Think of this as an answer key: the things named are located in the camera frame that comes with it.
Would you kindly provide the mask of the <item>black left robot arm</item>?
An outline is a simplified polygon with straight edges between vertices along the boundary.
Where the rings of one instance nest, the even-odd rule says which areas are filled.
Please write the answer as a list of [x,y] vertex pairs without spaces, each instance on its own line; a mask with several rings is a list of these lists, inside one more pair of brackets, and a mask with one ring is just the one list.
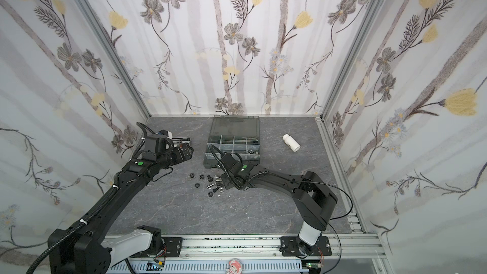
[[194,148],[165,135],[146,136],[144,146],[114,176],[114,183],[102,198],[66,230],[55,230],[44,255],[52,273],[106,273],[116,262],[114,249],[102,245],[110,227],[129,202],[161,170],[189,161]]

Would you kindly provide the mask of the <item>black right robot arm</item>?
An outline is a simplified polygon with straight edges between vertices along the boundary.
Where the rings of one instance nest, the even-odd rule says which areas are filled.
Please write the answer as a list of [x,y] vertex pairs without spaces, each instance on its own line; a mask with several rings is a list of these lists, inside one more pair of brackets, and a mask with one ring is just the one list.
[[303,219],[299,243],[309,248],[316,246],[338,203],[337,195],[316,173],[290,175],[260,164],[244,164],[237,153],[219,151],[216,158],[217,167],[223,171],[221,179],[225,189],[265,189],[289,196]]

